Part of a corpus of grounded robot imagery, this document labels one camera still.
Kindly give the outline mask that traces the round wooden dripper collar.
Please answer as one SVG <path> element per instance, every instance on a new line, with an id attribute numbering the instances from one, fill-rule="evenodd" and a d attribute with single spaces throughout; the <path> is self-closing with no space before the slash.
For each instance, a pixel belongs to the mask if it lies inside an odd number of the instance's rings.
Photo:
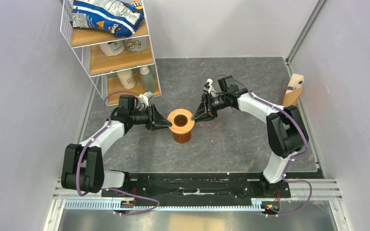
<path id="1" fill-rule="evenodd" d="M 186 109 L 173 110 L 168 115 L 168 121 L 171 122 L 172 126 L 169 129 L 178 135 L 184 135 L 189 133 L 195 125 L 195 121 L 192 119 L 193 114 Z"/>

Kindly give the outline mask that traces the amber glass carafe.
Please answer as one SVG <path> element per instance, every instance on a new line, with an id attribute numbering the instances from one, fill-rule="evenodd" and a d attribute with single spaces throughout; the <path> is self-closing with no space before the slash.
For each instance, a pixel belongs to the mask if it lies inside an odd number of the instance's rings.
<path id="1" fill-rule="evenodd" d="M 173 133 L 173 139 L 177 143 L 187 143 L 192 137 L 191 131 L 184 134 Z"/>

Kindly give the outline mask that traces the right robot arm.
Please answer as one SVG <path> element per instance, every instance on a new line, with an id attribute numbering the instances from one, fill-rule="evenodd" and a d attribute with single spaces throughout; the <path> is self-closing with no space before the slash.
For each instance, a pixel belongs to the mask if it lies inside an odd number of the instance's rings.
<path id="1" fill-rule="evenodd" d="M 270 159 L 259 178 L 259 191 L 270 197 L 285 180 L 289 165 L 301 149 L 308 150 L 308 134 L 298 108 L 266 101 L 248 88 L 240 89 L 241 82 L 232 76 L 218 80 L 220 91 L 215 91 L 212 79 L 204 84 L 201 103 L 193 114 L 195 122 L 214 120 L 218 111 L 228 107 L 248 113 L 266 124 Z"/>

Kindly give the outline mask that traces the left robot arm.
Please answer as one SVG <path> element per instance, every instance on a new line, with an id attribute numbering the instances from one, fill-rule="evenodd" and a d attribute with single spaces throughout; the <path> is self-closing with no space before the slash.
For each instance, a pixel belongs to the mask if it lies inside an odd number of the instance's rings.
<path id="1" fill-rule="evenodd" d="M 107 115 L 106 122 L 94 135 L 66 147 L 61 176 L 63 188 L 76 190 L 80 196 L 105 188 L 113 188 L 122 197 L 131 193 L 129 173 L 105 170 L 103 155 L 134 125 L 144 125 L 147 130 L 172 126 L 156 106 L 148 102 L 151 97 L 151 92 L 138 97 L 121 95 L 118 107 Z"/>

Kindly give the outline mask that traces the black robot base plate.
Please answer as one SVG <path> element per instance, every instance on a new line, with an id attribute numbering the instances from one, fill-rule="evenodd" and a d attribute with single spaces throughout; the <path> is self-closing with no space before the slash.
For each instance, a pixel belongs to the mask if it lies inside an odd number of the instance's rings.
<path id="1" fill-rule="evenodd" d="M 131 173 L 122 189 L 160 206 L 237 206 L 291 197 L 288 183 L 267 184 L 260 173 Z"/>

